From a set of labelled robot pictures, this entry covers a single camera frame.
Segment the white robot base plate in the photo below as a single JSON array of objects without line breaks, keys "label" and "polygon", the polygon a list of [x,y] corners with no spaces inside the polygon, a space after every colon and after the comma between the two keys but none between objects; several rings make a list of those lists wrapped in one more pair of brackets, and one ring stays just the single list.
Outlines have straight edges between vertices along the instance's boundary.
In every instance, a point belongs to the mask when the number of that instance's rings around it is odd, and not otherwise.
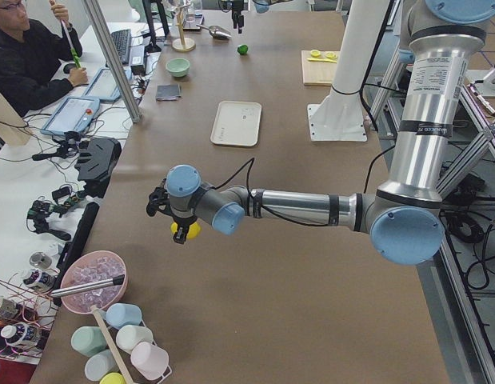
[{"label": "white robot base plate", "polygon": [[309,104],[309,135],[314,142],[366,142],[360,102],[353,105]]}]

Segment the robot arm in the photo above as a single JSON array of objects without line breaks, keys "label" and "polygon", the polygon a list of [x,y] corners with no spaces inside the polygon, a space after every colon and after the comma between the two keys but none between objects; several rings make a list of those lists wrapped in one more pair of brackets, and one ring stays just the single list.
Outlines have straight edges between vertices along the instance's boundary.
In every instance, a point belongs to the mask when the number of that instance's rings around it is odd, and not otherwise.
[{"label": "robot arm", "polygon": [[407,1],[400,48],[413,60],[389,178],[374,194],[306,194],[212,186],[189,165],[169,170],[146,212],[162,213],[184,243],[202,220],[232,234],[244,217],[275,217],[303,226],[346,226],[366,233],[384,258],[417,265],[438,252],[441,163],[451,136],[470,57],[485,44],[495,1]]},{"label": "robot arm", "polygon": [[251,3],[248,0],[218,0],[219,9],[226,13],[230,12],[233,28],[239,34],[242,34],[245,25],[243,12],[250,8]]}]

